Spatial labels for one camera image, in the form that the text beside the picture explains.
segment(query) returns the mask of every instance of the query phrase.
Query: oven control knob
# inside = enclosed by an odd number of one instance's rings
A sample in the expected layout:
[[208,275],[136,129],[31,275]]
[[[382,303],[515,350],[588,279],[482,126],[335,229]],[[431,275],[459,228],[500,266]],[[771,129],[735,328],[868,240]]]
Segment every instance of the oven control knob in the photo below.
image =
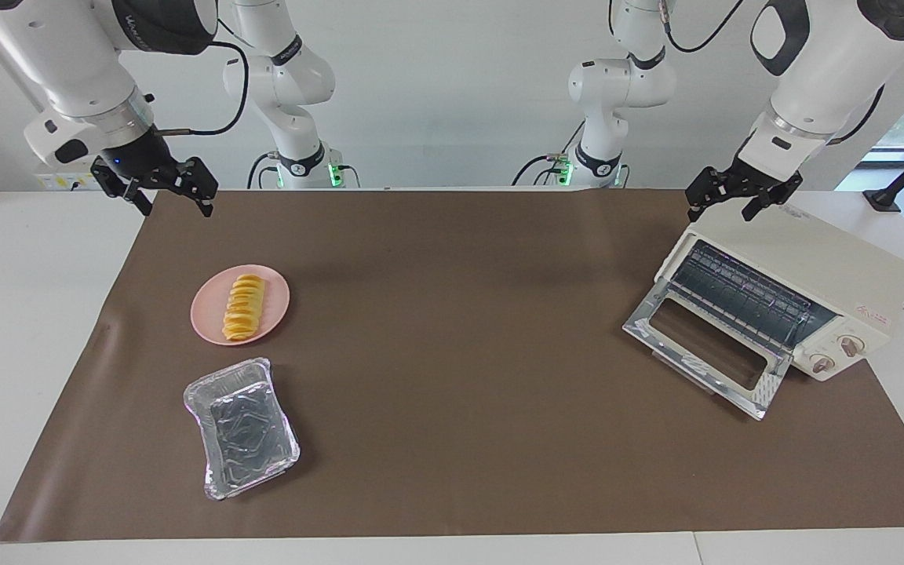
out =
[[836,367],[836,362],[832,361],[831,357],[825,357],[825,355],[813,355],[811,361],[815,363],[812,368],[815,375],[818,375],[818,373],[825,373],[826,371],[832,371],[832,369]]
[[843,336],[839,339],[839,346],[847,357],[856,357],[864,352],[864,342],[860,337]]

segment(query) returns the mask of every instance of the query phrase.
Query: pink plate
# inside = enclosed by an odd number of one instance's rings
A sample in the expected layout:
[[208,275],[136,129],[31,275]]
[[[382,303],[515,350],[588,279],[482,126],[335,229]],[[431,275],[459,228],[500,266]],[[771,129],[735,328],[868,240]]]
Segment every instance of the pink plate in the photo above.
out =
[[[237,276],[240,275],[257,275],[264,279],[264,308],[257,333],[248,340],[230,342],[222,335],[222,318],[225,315],[225,305],[229,302],[229,290],[232,290],[232,283],[235,283]],[[191,303],[191,325],[199,336],[213,344],[236,346],[252,343],[279,325],[284,318],[284,312],[288,310],[290,300],[288,283],[279,272],[260,264],[241,264],[239,267],[219,272],[201,286],[201,290],[198,290]]]

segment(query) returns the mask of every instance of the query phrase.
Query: toaster oven door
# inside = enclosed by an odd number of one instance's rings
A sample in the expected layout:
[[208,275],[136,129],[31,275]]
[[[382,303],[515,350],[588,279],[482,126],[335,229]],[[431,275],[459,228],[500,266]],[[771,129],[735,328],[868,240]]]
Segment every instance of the toaster oven door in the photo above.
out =
[[[743,383],[652,324],[666,301],[756,353],[764,368]],[[671,280],[660,278],[624,325],[680,374],[721,394],[758,421],[767,414],[793,361],[793,350],[837,317],[705,241],[696,241]]]

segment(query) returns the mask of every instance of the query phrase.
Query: cream toaster oven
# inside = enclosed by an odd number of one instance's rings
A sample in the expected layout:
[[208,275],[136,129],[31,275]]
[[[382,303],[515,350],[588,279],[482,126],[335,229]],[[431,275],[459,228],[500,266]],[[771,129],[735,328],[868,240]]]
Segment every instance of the cream toaster oven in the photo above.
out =
[[[741,383],[659,330],[652,319],[666,301],[763,357],[761,374]],[[790,365],[832,378],[888,343],[903,304],[899,257],[789,205],[745,222],[728,203],[686,229],[624,330],[763,419]]]

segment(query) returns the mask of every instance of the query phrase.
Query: black cable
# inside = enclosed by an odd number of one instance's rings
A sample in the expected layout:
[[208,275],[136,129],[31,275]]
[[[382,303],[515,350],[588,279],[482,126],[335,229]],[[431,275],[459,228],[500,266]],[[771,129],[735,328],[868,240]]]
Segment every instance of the black cable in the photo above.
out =
[[570,144],[574,143],[574,139],[578,138],[578,133],[581,132],[581,128],[585,126],[585,119],[581,120],[581,124],[578,124],[578,128],[574,130],[574,135],[570,136],[570,139],[567,140],[567,144],[563,146],[563,149],[560,150],[560,153],[567,153],[567,150],[570,149]]
[[560,169],[557,169],[556,167],[550,167],[546,169],[546,171],[535,175],[535,182],[532,183],[532,186],[537,186],[539,184],[539,179],[542,178],[542,175],[546,175],[546,178],[542,179],[542,186],[546,186],[546,183],[549,182],[549,179],[552,179],[553,175],[559,175],[562,172],[563,171],[560,171]]
[[273,155],[273,151],[272,153],[264,153],[261,157],[257,157],[257,160],[253,162],[253,166],[250,167],[250,175],[246,177],[246,190],[253,187],[253,176],[257,174],[257,167],[263,163],[264,159],[273,159]]
[[695,46],[695,47],[679,46],[679,43],[676,42],[675,37],[672,36],[672,25],[667,21],[663,22],[664,26],[665,26],[665,35],[668,35],[668,40],[669,40],[669,42],[672,43],[672,46],[675,47],[676,49],[682,51],[682,53],[696,53],[696,51],[699,51],[703,47],[709,46],[710,42],[713,42],[714,38],[717,37],[717,35],[721,32],[721,30],[724,29],[724,26],[727,25],[727,22],[731,21],[732,16],[735,14],[735,12],[738,11],[738,8],[742,7],[742,3],[744,1],[745,0],[738,0],[738,2],[736,2],[734,4],[734,7],[731,8],[731,11],[727,12],[727,15],[724,16],[724,20],[722,20],[720,22],[720,25],[717,26],[717,29],[714,29],[713,33],[711,33],[711,35],[709,37],[707,37],[707,39],[704,40],[703,43],[700,43],[699,46]]
[[223,20],[222,18],[218,18],[218,25],[221,25],[223,28],[225,28],[225,30],[229,32],[230,36],[235,37],[238,40],[238,42],[242,43],[244,46],[253,47],[252,43],[250,43],[246,39],[243,39],[242,37],[236,35],[236,32],[233,31],[232,28],[229,27],[229,24],[225,23],[225,20]]
[[243,64],[243,94],[239,98],[239,108],[236,110],[236,116],[233,117],[232,121],[230,121],[225,126],[222,126],[219,129],[161,129],[159,131],[159,135],[161,136],[220,136],[222,133],[228,132],[239,122],[239,119],[243,115],[243,108],[246,108],[246,98],[249,94],[250,90],[250,64],[249,61],[246,60],[246,53],[244,53],[243,49],[240,46],[237,46],[235,43],[226,43],[226,42],[211,42],[209,46],[214,47],[225,47],[227,49],[233,49],[237,53],[239,53],[239,58]]
[[338,166],[338,170],[351,171],[355,173],[355,182],[358,183],[358,188],[362,188],[362,177],[358,175],[358,169],[352,167],[351,165],[340,165]]
[[869,108],[867,108],[867,114],[864,114],[864,117],[860,119],[860,122],[858,122],[858,124],[856,126],[854,126],[853,129],[850,129],[850,133],[847,133],[847,135],[844,135],[840,138],[830,140],[829,143],[826,143],[826,144],[840,144],[840,143],[843,143],[845,140],[850,139],[854,135],[857,135],[857,132],[860,131],[860,129],[863,128],[864,125],[867,125],[867,121],[868,121],[868,119],[871,118],[871,115],[874,115],[874,111],[878,108],[878,103],[880,103],[881,97],[883,96],[884,93],[885,93],[885,86],[882,85],[878,89],[878,93],[874,94],[874,101],[872,101],[871,106],[869,106]]
[[261,174],[257,175],[257,188],[263,190],[263,174],[267,171],[277,172],[277,167],[265,167],[261,169]]
[[532,165],[537,164],[539,161],[550,161],[550,160],[552,160],[552,157],[550,157],[549,155],[541,155],[541,156],[539,156],[539,157],[537,157],[537,158],[535,158],[535,159],[532,159],[532,160],[529,161],[528,163],[525,163],[525,166],[524,166],[523,168],[521,168],[520,171],[518,171],[518,174],[516,175],[516,178],[514,178],[514,180],[512,181],[512,186],[517,186],[517,185],[518,185],[518,179],[520,179],[521,176],[525,174],[525,171],[530,170],[530,168],[532,167]]

